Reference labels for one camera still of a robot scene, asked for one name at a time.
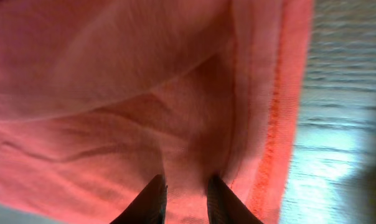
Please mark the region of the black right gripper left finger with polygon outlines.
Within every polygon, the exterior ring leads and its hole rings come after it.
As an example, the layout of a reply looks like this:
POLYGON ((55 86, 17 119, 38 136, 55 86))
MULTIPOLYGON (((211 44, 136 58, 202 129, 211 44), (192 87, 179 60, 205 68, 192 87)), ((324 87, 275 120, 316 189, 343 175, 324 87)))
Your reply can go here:
POLYGON ((166 180, 158 174, 110 224, 164 224, 166 206, 166 180))

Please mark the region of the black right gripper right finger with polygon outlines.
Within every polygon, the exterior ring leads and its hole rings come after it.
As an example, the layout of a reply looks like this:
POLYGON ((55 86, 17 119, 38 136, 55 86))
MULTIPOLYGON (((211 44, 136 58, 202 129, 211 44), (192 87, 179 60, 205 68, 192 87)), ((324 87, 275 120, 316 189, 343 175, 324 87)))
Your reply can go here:
POLYGON ((210 224, 263 224, 217 175, 208 181, 207 214, 210 224))

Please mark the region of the red printed t-shirt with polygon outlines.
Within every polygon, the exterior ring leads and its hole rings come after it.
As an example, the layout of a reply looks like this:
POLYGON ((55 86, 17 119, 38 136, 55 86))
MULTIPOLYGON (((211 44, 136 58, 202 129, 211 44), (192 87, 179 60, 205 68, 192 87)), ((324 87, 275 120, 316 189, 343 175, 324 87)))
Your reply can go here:
POLYGON ((207 223, 218 174, 277 223, 312 1, 0 1, 0 204, 109 223, 155 176, 207 223))

